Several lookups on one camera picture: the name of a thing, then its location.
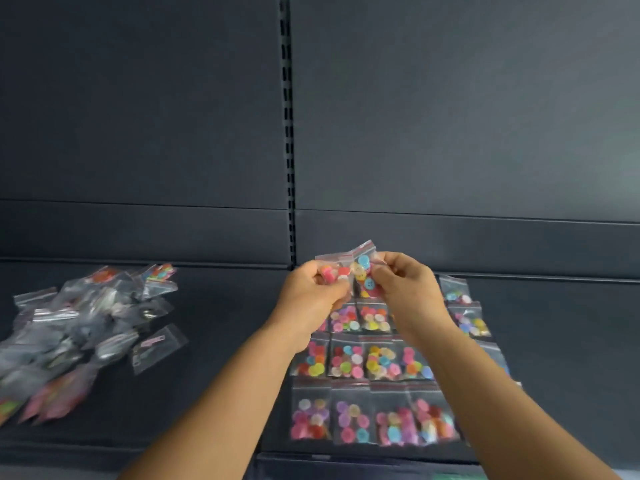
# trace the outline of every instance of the person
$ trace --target person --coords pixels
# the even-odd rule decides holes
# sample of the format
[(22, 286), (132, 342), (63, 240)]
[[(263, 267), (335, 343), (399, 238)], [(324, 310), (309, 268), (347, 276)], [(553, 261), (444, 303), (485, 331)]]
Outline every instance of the person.
[[(491, 480), (619, 479), (456, 327), (430, 268), (401, 253), (379, 254), (386, 266), (372, 273), (397, 329), (431, 365)], [(241, 479), (293, 355), (349, 295), (346, 280), (322, 284), (315, 261), (292, 271), (263, 327), (120, 480)], [(255, 363), (261, 373), (247, 373)]]

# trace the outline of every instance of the pile of plastic bags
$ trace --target pile of plastic bags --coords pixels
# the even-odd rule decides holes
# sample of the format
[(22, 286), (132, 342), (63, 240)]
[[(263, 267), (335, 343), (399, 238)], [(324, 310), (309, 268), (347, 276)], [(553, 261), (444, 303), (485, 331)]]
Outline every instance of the pile of plastic bags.
[(137, 343), (173, 307), (170, 264), (102, 267), (56, 288), (13, 297), (13, 334), (0, 342), (0, 425), (26, 404), (20, 422), (62, 418), (88, 395), (98, 371), (127, 355), (136, 374), (185, 345), (175, 325)]

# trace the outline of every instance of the forearm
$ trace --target forearm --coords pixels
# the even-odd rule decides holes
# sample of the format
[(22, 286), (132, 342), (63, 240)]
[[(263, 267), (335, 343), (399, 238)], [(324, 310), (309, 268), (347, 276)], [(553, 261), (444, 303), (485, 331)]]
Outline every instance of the forearm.
[(257, 331), (122, 480), (240, 479), (293, 356), (286, 332)]
[(420, 352), (492, 480), (618, 478), (448, 316), (424, 321), (416, 333)]

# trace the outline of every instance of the vertical metal strip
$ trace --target vertical metal strip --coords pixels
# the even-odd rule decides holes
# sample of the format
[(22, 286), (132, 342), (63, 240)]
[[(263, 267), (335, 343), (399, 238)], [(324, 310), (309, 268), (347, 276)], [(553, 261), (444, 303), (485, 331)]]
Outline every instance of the vertical metal strip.
[(280, 0), (280, 62), (282, 65), (282, 109), (289, 206), (289, 253), (291, 267), (296, 260), (296, 181), (293, 148), (293, 88), (291, 87), (291, 12), (289, 0)]

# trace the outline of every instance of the dark gray panel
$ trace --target dark gray panel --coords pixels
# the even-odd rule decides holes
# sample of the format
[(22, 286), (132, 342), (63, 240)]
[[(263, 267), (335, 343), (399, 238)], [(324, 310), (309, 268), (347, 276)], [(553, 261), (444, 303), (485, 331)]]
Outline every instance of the dark gray panel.
[(299, 209), (639, 221), (640, 0), (291, 16)]
[(640, 225), (296, 211), (302, 262), (372, 239), (443, 271), (640, 278)]
[(0, 198), (286, 209), (277, 0), (2, 0)]
[(0, 201), (0, 257), (289, 264), (287, 211)]
[[(94, 268), (0, 263), (0, 337), (11, 331), (13, 294), (61, 285)], [(127, 361), (104, 369), (87, 400), (68, 417), (41, 427), (2, 427), (0, 450), (39, 452), (36, 461), (60, 450), (69, 462), (76, 460), (70, 453), (85, 450), (102, 458), (93, 468), (110, 469), (104, 458), (122, 466), (123, 457), (130, 459), (148, 446), (196, 400), (235, 350), (265, 322), (286, 273), (181, 268), (175, 275), (180, 289), (167, 295), (175, 311), (154, 327), (175, 323), (189, 345), (137, 377)]]
[[(639, 468), (640, 385), (633, 378), (640, 321), (633, 297), (640, 285), (499, 279), (472, 279), (469, 284), (527, 393), (608, 464)], [(263, 450), (345, 454), (331, 444), (288, 441), (287, 398), (283, 390), (265, 430)], [(375, 447), (359, 447), (354, 445), (349, 454), (380, 455)], [(385, 448), (384, 455), (468, 460), (471, 451), (459, 444)]]

